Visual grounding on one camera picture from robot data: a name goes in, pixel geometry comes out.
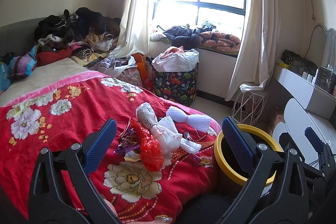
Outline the person's left hand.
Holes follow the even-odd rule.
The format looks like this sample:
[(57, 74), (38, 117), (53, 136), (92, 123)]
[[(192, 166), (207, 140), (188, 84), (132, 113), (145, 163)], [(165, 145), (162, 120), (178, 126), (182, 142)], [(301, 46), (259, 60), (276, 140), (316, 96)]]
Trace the person's left hand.
[(117, 198), (112, 198), (108, 201), (105, 196), (102, 195), (103, 200), (108, 207), (113, 211), (114, 215), (118, 217), (121, 223), (172, 223), (172, 217), (166, 214), (159, 214), (156, 216), (150, 216), (157, 204), (157, 200), (154, 202), (128, 202), (123, 209), (119, 209), (116, 206)]

